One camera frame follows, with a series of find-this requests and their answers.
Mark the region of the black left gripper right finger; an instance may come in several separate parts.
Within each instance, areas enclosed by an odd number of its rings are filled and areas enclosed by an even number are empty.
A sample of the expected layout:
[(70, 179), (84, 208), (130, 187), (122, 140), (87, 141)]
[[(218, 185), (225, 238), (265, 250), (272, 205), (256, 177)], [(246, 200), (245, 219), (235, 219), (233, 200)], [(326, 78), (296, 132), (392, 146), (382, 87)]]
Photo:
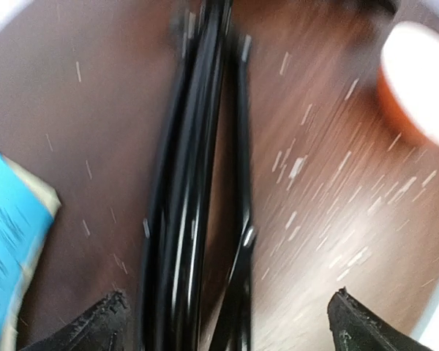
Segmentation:
[(336, 350), (427, 351), (429, 348), (397, 331), (356, 300), (345, 288), (327, 307)]

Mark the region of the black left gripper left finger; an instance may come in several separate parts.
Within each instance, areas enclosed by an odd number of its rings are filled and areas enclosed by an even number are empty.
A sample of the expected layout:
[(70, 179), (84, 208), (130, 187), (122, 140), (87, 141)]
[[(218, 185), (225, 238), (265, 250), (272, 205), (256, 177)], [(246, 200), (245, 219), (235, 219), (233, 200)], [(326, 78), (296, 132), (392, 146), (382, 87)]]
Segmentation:
[(114, 290), (71, 323), (25, 350), (123, 350), (128, 323), (126, 294)]

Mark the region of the black music stand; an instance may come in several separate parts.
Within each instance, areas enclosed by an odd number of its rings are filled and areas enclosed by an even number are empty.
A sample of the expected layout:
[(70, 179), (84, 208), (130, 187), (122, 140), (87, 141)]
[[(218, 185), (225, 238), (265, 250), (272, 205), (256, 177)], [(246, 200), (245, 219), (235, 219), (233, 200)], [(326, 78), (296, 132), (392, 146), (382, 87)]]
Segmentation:
[(231, 27), (231, 1), (204, 1), (181, 26), (180, 59), (143, 220), (136, 350), (196, 350), (214, 150), (226, 66), (235, 91), (237, 241), (211, 350), (252, 347), (252, 215), (248, 61), (250, 36)]

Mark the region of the blue paper sheet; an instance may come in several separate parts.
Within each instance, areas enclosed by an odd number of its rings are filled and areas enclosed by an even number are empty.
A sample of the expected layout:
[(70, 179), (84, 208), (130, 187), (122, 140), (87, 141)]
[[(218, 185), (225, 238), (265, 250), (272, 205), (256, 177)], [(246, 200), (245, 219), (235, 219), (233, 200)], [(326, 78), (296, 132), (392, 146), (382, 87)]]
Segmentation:
[(0, 154), (0, 334), (18, 280), (18, 261), (26, 244), (24, 230), (29, 223), (20, 217), (18, 206), (26, 190)]

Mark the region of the yellow sheet music paper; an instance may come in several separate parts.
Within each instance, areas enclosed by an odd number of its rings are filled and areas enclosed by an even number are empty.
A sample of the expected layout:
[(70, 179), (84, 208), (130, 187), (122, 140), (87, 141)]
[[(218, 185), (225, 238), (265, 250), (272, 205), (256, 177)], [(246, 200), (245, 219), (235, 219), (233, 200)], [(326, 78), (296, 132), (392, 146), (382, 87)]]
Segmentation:
[(24, 248), (24, 254), (18, 261), (18, 280), (13, 285), (0, 334), (0, 350), (15, 350), (18, 337), (18, 315), (24, 295), (34, 277), (48, 231), (61, 207), (61, 201), (51, 185), (11, 159), (5, 158), (4, 161), (25, 187), (26, 193), (22, 196), (23, 203), (18, 206), (18, 210), (20, 217), (29, 223), (29, 227), (24, 230), (26, 244), (21, 245)]

